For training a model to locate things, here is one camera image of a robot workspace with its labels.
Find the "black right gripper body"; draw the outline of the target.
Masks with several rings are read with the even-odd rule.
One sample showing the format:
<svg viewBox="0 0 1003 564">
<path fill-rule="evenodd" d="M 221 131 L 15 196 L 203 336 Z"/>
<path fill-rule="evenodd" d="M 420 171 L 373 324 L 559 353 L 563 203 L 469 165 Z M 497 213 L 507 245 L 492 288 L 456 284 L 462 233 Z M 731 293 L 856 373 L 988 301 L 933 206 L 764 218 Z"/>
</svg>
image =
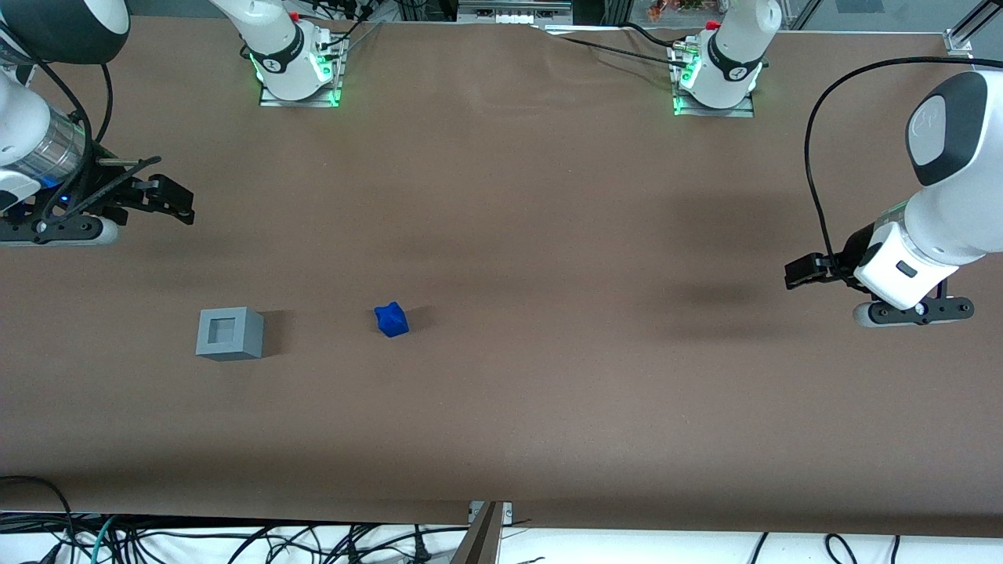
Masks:
<svg viewBox="0 0 1003 564">
<path fill-rule="evenodd" d="M 93 231 L 103 220 L 124 226 L 129 212 L 137 211 L 125 206 L 125 198 L 147 196 L 148 179 L 139 173 L 154 165 L 154 158 L 80 157 L 74 164 L 70 160 L 30 172 L 32 181 L 39 183 L 30 196 L 30 232 L 67 231 L 73 222 L 83 231 Z"/>
</svg>

